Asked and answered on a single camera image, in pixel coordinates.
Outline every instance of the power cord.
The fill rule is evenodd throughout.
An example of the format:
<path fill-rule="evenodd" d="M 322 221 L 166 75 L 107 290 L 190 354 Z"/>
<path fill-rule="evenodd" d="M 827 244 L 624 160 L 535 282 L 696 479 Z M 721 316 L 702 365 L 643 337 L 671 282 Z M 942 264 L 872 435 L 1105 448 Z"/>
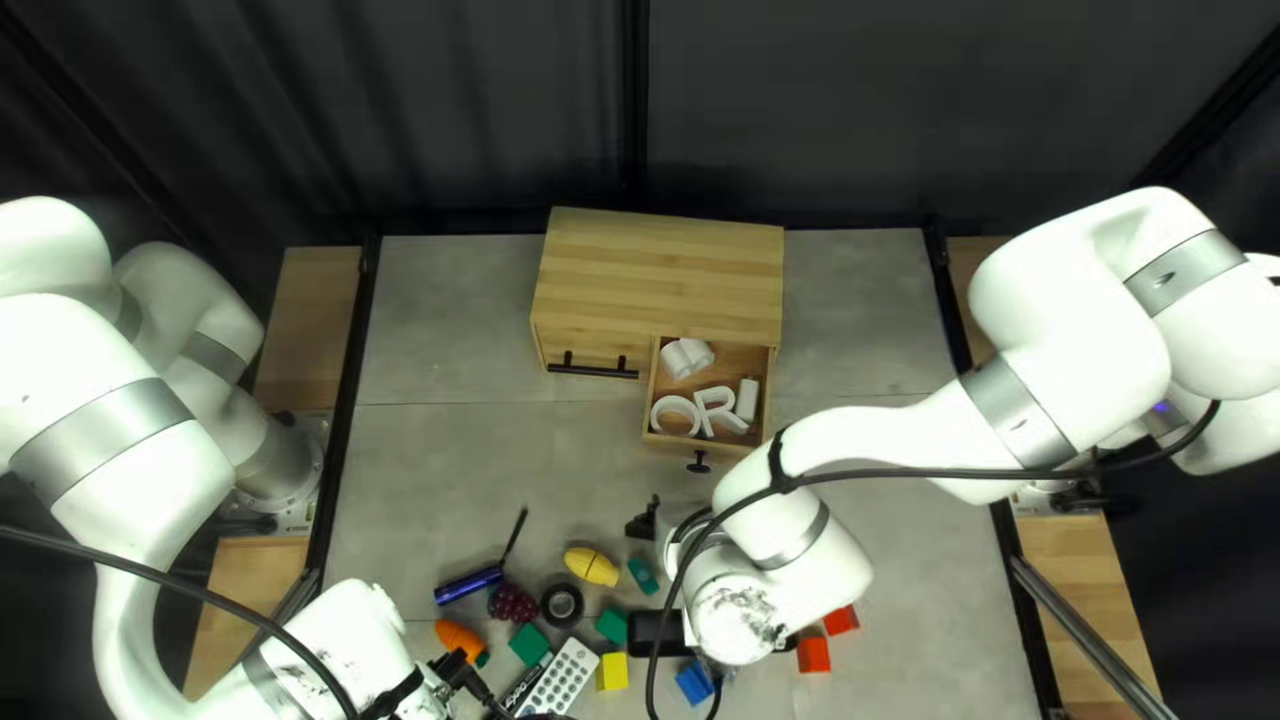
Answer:
<path fill-rule="evenodd" d="M 13 539 L 24 544 L 33 547 L 40 547 L 44 550 L 52 550 L 55 552 L 61 552 L 64 555 L 72 555 L 84 560 L 92 560 L 99 565 L 106 565 L 108 568 L 115 568 L 116 570 L 124 570 L 125 573 L 132 573 L 140 578 L 145 578 L 156 583 L 161 587 L 169 588 L 187 597 L 206 602 L 212 605 L 219 610 L 230 612 L 232 615 L 244 620 L 246 623 L 253 625 L 255 628 L 262 630 L 264 633 L 280 641 L 280 644 L 292 650 L 294 655 L 302 659 L 307 664 L 307 667 L 315 671 L 320 676 L 320 682 L 329 688 L 333 693 L 334 700 L 342 707 L 342 714 L 347 720 L 358 720 L 360 712 L 356 711 L 356 705 L 351 702 L 351 696 L 343 689 L 338 678 L 333 676 L 333 673 L 325 667 L 325 664 L 320 661 L 319 657 L 311 652 L 307 646 L 302 644 L 297 638 L 289 634 L 279 623 L 271 620 L 270 618 L 264 618 L 262 615 L 244 607 L 243 605 L 236 602 L 234 600 L 218 594 L 207 588 L 202 588 L 182 578 L 170 575 L 163 570 L 156 570 L 155 568 L 148 568 L 141 562 L 134 562 L 127 557 L 120 557 L 119 555 L 111 555 L 110 552 L 102 552 L 101 550 L 93 550 L 92 547 L 84 547 L 77 542 L 64 541 L 61 538 L 55 538 L 45 536 L 41 533 L 33 533 L 31 530 L 24 530 L 22 528 L 14 528 L 13 525 L 0 525 L 0 537 Z"/>
<path fill-rule="evenodd" d="M 690 550 L 682 553 L 680 565 L 676 569 L 676 577 L 671 580 L 671 588 L 667 591 L 667 600 L 662 603 L 662 614 L 658 616 L 658 630 L 657 637 L 664 637 L 663 633 L 667 629 L 667 620 L 671 618 L 671 611 L 676 603 L 676 593 L 680 592 L 681 584 L 685 582 L 685 571 L 689 570 L 689 565 L 692 562 L 694 557 L 698 556 L 698 551 L 701 550 L 703 543 L 707 542 L 707 537 L 710 536 L 716 529 L 724 523 L 724 520 L 732 518 L 740 511 L 750 507 L 751 505 L 774 495 L 785 495 L 791 492 L 797 487 L 815 486 L 822 483 L 831 483 L 836 480 L 855 480 L 855 479 L 870 479 L 870 478 L 957 478 L 957 479 L 970 479 L 970 480 L 1070 480 L 1089 478 L 1101 473 L 1115 473 L 1117 470 L 1129 470 L 1140 465 L 1147 465 L 1149 462 L 1156 462 L 1158 460 L 1167 459 L 1178 452 L 1183 451 L 1192 442 L 1196 441 L 1204 428 L 1208 427 L 1210 421 L 1217 415 L 1219 409 L 1222 402 L 1220 400 L 1213 400 L 1208 404 L 1208 409 L 1201 415 L 1199 420 L 1187 434 L 1179 438 L 1176 442 L 1170 443 L 1157 452 L 1151 452 L 1132 460 L 1114 462 L 1108 465 L 1098 465 L 1094 468 L 1073 468 L 1069 470 L 996 470 L 996 469 L 970 469 L 970 468 L 868 468 L 859 470 L 838 470 L 833 473 L 818 473 L 814 475 L 799 475 L 799 477 L 782 477 L 778 478 L 777 473 L 777 457 L 781 455 L 782 433 L 786 430 L 778 430 L 773 438 L 774 450 L 771 452 L 771 466 L 774 469 L 774 478 L 769 487 L 753 492 L 751 495 L 739 500 L 733 505 L 726 507 L 719 515 L 714 515 L 710 520 L 703 525 L 696 536 L 689 542 L 692 544 Z M 659 643 L 653 643 L 653 648 L 649 651 L 649 667 L 645 673 L 644 683 L 644 705 L 649 714 L 650 720 L 660 720 L 658 717 L 658 711 L 653 703 L 653 689 L 654 680 L 658 673 L 658 650 Z"/>

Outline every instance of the black curtain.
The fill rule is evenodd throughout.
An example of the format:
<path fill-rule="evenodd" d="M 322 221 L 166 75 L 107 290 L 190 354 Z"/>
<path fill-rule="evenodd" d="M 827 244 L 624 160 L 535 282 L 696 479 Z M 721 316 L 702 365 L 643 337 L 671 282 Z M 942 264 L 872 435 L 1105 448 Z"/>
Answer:
<path fill-rule="evenodd" d="M 1274 0 L 654 3 L 659 208 L 1016 233 L 1125 190 Z"/>
<path fill-rule="evenodd" d="M 502 224 L 620 187 L 616 3 L 10 6 L 260 313 L 285 247 Z M 0 192 L 29 193 L 22 179 Z"/>

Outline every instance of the teal block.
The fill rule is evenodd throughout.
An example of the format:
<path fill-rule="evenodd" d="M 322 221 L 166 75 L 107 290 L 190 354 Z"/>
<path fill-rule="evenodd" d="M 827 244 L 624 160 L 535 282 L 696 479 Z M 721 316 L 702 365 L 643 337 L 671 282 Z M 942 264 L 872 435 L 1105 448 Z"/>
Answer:
<path fill-rule="evenodd" d="M 605 610 L 595 621 L 595 629 L 618 647 L 627 646 L 627 616 L 617 610 Z"/>
<path fill-rule="evenodd" d="M 627 560 L 627 570 L 631 570 L 631 577 L 636 579 L 636 584 L 645 594 L 653 596 L 658 594 L 658 580 L 653 577 L 653 570 L 649 565 L 640 557 L 632 557 Z"/>
<path fill-rule="evenodd" d="M 525 661 L 525 667 L 538 665 L 538 661 L 552 648 L 552 643 L 538 632 L 532 623 L 525 623 L 516 630 L 516 637 L 507 643 Z"/>

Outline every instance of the black tool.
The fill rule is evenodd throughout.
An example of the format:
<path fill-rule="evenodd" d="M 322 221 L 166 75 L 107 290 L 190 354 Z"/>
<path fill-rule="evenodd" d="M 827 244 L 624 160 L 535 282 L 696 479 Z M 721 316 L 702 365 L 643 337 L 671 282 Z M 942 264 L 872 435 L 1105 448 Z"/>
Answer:
<path fill-rule="evenodd" d="M 658 500 L 658 496 L 657 495 L 653 496 L 653 500 L 649 501 L 649 505 L 644 509 L 644 512 L 636 515 L 635 518 L 627 521 L 623 533 L 628 538 L 646 539 L 646 541 L 655 539 L 655 534 L 658 532 L 657 512 L 659 503 L 662 503 L 662 501 Z"/>

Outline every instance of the blue block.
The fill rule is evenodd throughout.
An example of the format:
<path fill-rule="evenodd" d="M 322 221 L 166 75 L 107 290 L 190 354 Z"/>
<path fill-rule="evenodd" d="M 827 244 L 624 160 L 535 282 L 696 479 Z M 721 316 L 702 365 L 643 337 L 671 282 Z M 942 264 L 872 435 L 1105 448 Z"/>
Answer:
<path fill-rule="evenodd" d="M 689 701 L 689 705 L 698 705 L 716 694 L 716 688 L 707 678 L 707 673 L 703 673 L 703 666 L 699 662 L 694 662 L 677 673 L 676 684 L 680 685 L 680 692 L 685 693 L 685 700 Z"/>

